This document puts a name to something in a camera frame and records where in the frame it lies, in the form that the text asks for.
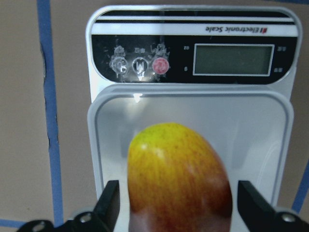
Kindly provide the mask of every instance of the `blue tape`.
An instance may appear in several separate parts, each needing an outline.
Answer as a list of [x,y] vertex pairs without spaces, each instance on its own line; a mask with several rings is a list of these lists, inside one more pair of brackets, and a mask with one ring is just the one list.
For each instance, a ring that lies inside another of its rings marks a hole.
[[60,152],[58,143],[56,85],[54,73],[54,55],[50,16],[50,1],[38,0],[39,33],[42,52],[45,59],[46,76],[44,80],[45,110],[47,135],[49,139],[49,158],[52,181],[55,227],[63,224],[62,185],[60,169]]
[[25,224],[25,222],[23,222],[23,221],[13,221],[13,220],[0,219],[0,226],[3,226],[3,227],[20,228],[24,224]]
[[308,160],[307,166],[305,168],[303,178],[302,178],[300,185],[298,187],[298,191],[297,191],[297,194],[295,196],[295,200],[294,200],[294,203],[293,203],[293,206],[292,206],[292,209],[294,211],[296,211],[297,213],[300,212],[300,210],[301,210],[301,208],[304,204],[306,195],[308,193],[308,189],[309,189],[309,160]]

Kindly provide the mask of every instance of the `white scale body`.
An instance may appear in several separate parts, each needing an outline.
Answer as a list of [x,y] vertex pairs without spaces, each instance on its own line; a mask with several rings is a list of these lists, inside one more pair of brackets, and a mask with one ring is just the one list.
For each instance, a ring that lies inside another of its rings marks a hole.
[[302,29],[285,8],[107,6],[86,28],[88,126],[97,196],[120,181],[115,232],[127,232],[127,150],[142,129],[178,122],[206,138],[228,173],[232,232],[248,231],[237,184],[276,205],[293,124]]

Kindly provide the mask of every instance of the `brown cardboard background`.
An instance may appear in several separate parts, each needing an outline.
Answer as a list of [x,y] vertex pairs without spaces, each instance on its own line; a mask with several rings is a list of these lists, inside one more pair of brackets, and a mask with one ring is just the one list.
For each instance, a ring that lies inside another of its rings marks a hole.
[[[64,215],[70,214],[85,204],[94,202],[94,180],[91,174],[91,157],[86,132],[86,113],[90,105],[87,61],[85,51],[84,30],[90,15],[98,8],[109,4],[229,4],[229,5],[272,5],[286,6],[293,10],[300,18],[304,28],[304,42],[295,87],[292,95],[292,104],[295,109],[295,125],[292,133],[291,145],[285,168],[279,205],[291,207],[297,192],[304,168],[309,157],[309,107],[306,101],[309,98],[309,81],[307,78],[309,58],[309,25],[308,5],[297,5],[260,0],[94,0],[85,2],[52,1],[53,41],[55,55],[55,72],[57,86],[57,105],[60,152],[62,162],[62,181],[64,191]],[[80,168],[67,169],[71,165],[71,157],[75,157],[76,165]],[[74,180],[78,170],[87,175]]]
[[1,219],[53,219],[43,81],[36,1],[1,0]]
[[[84,33],[91,14],[108,4],[272,5],[286,6],[300,17],[304,39],[291,98],[295,121],[279,198],[280,206],[291,207],[309,157],[309,5],[262,0],[51,0],[64,219],[96,202],[86,121],[90,93]],[[53,220],[36,1],[0,1],[0,44],[0,218]],[[309,194],[301,216],[309,221]]]

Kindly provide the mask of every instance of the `apple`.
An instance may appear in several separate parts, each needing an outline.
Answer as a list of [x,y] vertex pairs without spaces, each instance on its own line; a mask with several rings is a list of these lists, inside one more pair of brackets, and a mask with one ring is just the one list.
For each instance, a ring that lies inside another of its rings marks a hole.
[[232,194],[219,156],[197,132],[155,124],[130,143],[130,232],[228,232]]

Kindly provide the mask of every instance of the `display screen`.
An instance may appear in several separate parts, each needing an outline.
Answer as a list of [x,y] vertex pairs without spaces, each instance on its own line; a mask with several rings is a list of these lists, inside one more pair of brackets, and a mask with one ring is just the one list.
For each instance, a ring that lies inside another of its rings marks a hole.
[[269,76],[273,44],[195,44],[193,75]]

